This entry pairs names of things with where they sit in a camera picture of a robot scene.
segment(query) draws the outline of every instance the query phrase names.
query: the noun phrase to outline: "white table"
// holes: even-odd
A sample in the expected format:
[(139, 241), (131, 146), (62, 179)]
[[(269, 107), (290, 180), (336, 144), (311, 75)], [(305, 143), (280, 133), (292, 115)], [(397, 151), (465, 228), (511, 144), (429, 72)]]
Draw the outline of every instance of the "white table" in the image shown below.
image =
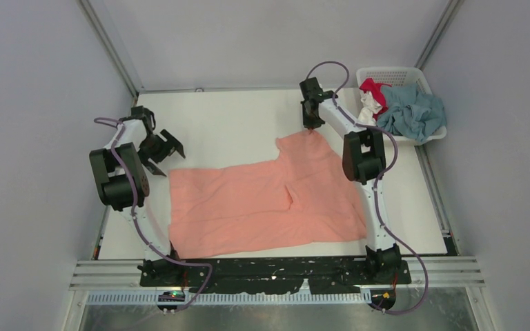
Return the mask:
[[(358, 89), (339, 94), (348, 109), (358, 114)], [(178, 154), (159, 167), (167, 173), (178, 168), (224, 168), (277, 158), (275, 138), (302, 129), (299, 90), (242, 90), (225, 92), (165, 92), (139, 96), (138, 104), (155, 113), (157, 129), (166, 129), (184, 145), (186, 159)], [(318, 129), (338, 154), (342, 138), (330, 126)], [(387, 163), (393, 157), (386, 142)], [(148, 174), (148, 201), (158, 221), (170, 223), (169, 180)], [(395, 167), (385, 175), (384, 195), (391, 229), (420, 254), (446, 252), (442, 233), (413, 146), (399, 145)], [(259, 252), (219, 257), (307, 257), (365, 255), (366, 241), (310, 243)], [(402, 254), (408, 254), (401, 247)], [(137, 234), (117, 212), (108, 213), (99, 259), (142, 259)]]

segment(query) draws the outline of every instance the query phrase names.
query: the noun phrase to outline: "white cloth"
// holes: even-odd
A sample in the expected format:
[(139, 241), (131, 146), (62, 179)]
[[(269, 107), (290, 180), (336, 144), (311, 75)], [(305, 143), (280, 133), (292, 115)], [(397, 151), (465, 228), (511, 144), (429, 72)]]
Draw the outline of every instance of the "white cloth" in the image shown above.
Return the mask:
[(371, 91), (365, 92), (360, 98), (360, 101), (362, 102), (362, 109), (360, 110), (360, 114), (358, 114), (358, 120), (366, 125), (376, 126), (377, 122), (373, 118), (373, 115), (378, 114), (383, 109), (383, 106), (373, 98)]

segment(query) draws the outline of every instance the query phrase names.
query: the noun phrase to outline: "pile of clothes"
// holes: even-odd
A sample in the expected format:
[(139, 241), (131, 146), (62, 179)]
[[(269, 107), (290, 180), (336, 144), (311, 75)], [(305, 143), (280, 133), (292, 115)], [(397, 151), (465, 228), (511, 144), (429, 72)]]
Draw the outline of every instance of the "pile of clothes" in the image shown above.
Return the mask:
[(419, 91), (416, 83), (391, 86), (367, 78), (359, 89), (364, 94), (358, 119), (367, 125), (420, 143), (446, 125), (442, 100)]

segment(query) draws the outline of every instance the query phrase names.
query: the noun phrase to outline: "red cloth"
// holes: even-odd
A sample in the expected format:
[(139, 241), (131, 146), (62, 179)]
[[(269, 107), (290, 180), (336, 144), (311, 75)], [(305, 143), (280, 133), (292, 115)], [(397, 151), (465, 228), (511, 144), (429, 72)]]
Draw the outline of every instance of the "red cloth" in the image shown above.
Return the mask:
[(375, 83), (375, 81), (372, 78), (365, 79), (362, 84), (360, 84), (359, 89), (363, 92), (371, 92), (373, 93), (373, 98), (381, 105), (383, 106), (383, 109), (381, 109), (380, 112), (373, 115), (373, 118), (375, 121), (379, 119), (379, 115), (387, 111), (387, 102), (385, 100), (385, 96), (383, 95), (383, 92), (381, 92), (381, 86), (386, 85), (391, 87), (389, 84), (384, 83)]

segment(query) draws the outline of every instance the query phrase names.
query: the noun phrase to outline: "cable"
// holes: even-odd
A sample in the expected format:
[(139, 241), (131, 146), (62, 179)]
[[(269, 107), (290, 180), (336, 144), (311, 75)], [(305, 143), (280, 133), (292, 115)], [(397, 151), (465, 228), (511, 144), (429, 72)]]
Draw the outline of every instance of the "cable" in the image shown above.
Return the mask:
[[(403, 240), (401, 240), (399, 237), (397, 237), (387, 227), (387, 225), (385, 224), (385, 221), (381, 217), (381, 212), (380, 212), (380, 209), (379, 209), (379, 190), (378, 190), (379, 180), (381, 178), (383, 178), (383, 175), (385, 175), (385, 172), (388, 172), (395, 165), (395, 162), (397, 161), (397, 156), (398, 156), (398, 152), (399, 152), (398, 147), (397, 147), (397, 141), (395, 141), (395, 137), (393, 137), (393, 135), (390, 132), (388, 132), (387, 130), (385, 130), (384, 128), (379, 128), (378, 126), (368, 126), (366, 124), (360, 123), (359, 121), (353, 119), (347, 112), (345, 112), (342, 109), (342, 107), (340, 107), (340, 105), (338, 105), (338, 102), (336, 101), (336, 94), (338, 93), (338, 91), (340, 91), (349, 82), (349, 79), (350, 79), (350, 76), (351, 76), (351, 73), (349, 72), (349, 69), (344, 64), (342, 64), (342, 63), (340, 63), (338, 61), (323, 61), (323, 62), (320, 62), (319, 64), (315, 65), (314, 68), (312, 68), (310, 70), (310, 72), (308, 72), (308, 75), (306, 76), (306, 79), (310, 78), (310, 75), (312, 74), (312, 72), (316, 68), (318, 68), (318, 67), (320, 67), (320, 66), (322, 66), (324, 64), (336, 64), (338, 66), (341, 66), (344, 69), (344, 71), (346, 72), (346, 79), (344, 80), (342, 85), (340, 85), (336, 89), (336, 91), (334, 91), (334, 93), (332, 94), (332, 102), (334, 103), (334, 106), (340, 111), (340, 113), (346, 118), (346, 120), (348, 120), (349, 122), (351, 122), (354, 126), (356, 126), (358, 128), (365, 128), (365, 129), (369, 129), (369, 130), (375, 130), (375, 131), (381, 132), (382, 134), (385, 134), (389, 138), (389, 140), (391, 140), (391, 143), (393, 144), (393, 160), (391, 161), (391, 163), (385, 169), (383, 169), (383, 171), (381, 171), (381, 173), (379, 173), (379, 175), (377, 176), (377, 178), (375, 179), (375, 182), (373, 184), (373, 191), (375, 193), (375, 209), (377, 211), (377, 218), (379, 219), (379, 223), (381, 224), (383, 229), (385, 229), (385, 232), (387, 232), (387, 234), (389, 236), (391, 236), (393, 239), (395, 239), (395, 241), (400, 243), (409, 252), (411, 252), (411, 254), (420, 262), (420, 265), (422, 266), (422, 269), (424, 271), (424, 276), (425, 276), (425, 279), (426, 279), (426, 283), (425, 283), (425, 287), (424, 287), (424, 293), (423, 293), (422, 297), (420, 298), (420, 300), (415, 304), (415, 306), (413, 306), (413, 307), (411, 307), (409, 309), (405, 309), (405, 310), (385, 310), (384, 312), (387, 313), (387, 314), (390, 314), (390, 315), (403, 315), (403, 314), (410, 313), (410, 312), (418, 309), (424, 303), (424, 301), (427, 298), (428, 289), (429, 289), (428, 270), (426, 268), (426, 265), (425, 265), (424, 261), (422, 260), (422, 257), (420, 257), (420, 255), (415, 250), (413, 250), (407, 243), (403, 242)], [(381, 307), (379, 307), (378, 305), (375, 305), (374, 303), (372, 303), (371, 305), (375, 309), (381, 310)]]
[(129, 168), (127, 168), (127, 165), (125, 164), (123, 159), (121, 159), (121, 157), (117, 154), (117, 151), (115, 150), (115, 147), (117, 146), (117, 143), (119, 142), (119, 139), (121, 138), (121, 136), (123, 135), (123, 133), (125, 131), (125, 125), (120, 120), (109, 119), (109, 118), (105, 118), (105, 117), (97, 117), (95, 119), (95, 123), (103, 124), (105, 126), (111, 126), (111, 127), (117, 128), (119, 130), (119, 133), (117, 134), (115, 139), (110, 144), (110, 153), (117, 160), (119, 165), (125, 170), (125, 175), (127, 176), (127, 179), (129, 180), (129, 184), (130, 184), (131, 190), (133, 192), (133, 204), (131, 205), (131, 217), (133, 218), (133, 225), (135, 226), (135, 230), (137, 231), (137, 234), (139, 235), (139, 238), (141, 238), (141, 240), (145, 243), (145, 245), (147, 247), (149, 247), (153, 252), (157, 253), (157, 255), (159, 255), (164, 260), (167, 260), (167, 261), (169, 261), (171, 263), (174, 263), (174, 264), (177, 264), (177, 265), (181, 265), (181, 266), (184, 266), (184, 267), (204, 267), (204, 268), (208, 268), (208, 275), (206, 276), (206, 278), (204, 279), (204, 282), (202, 283), (202, 285), (200, 286), (198, 291), (194, 294), (192, 299), (190, 299), (190, 301), (188, 301), (188, 303), (186, 303), (186, 304), (184, 304), (182, 306), (179, 306), (176, 309), (176, 312), (181, 312), (182, 310), (185, 310), (188, 307), (190, 307), (190, 305), (196, 300), (198, 295), (200, 295), (200, 293), (202, 293), (202, 291), (204, 291), (204, 288), (208, 284), (208, 280), (210, 280), (210, 276), (212, 276), (213, 267), (209, 263), (188, 263), (188, 262), (181, 262), (181, 261), (174, 260), (174, 259), (172, 259), (172, 258), (170, 258), (170, 257), (168, 257), (166, 255), (163, 255), (161, 253), (161, 251), (159, 251), (152, 243), (149, 242), (149, 240), (147, 240), (147, 238), (143, 235), (143, 232), (141, 231), (141, 228), (139, 227), (139, 222), (138, 222), (138, 219), (137, 219), (137, 215), (135, 214), (135, 208), (137, 207), (137, 187), (135, 186), (135, 180), (133, 179), (133, 176), (131, 175), (131, 172), (129, 171)]

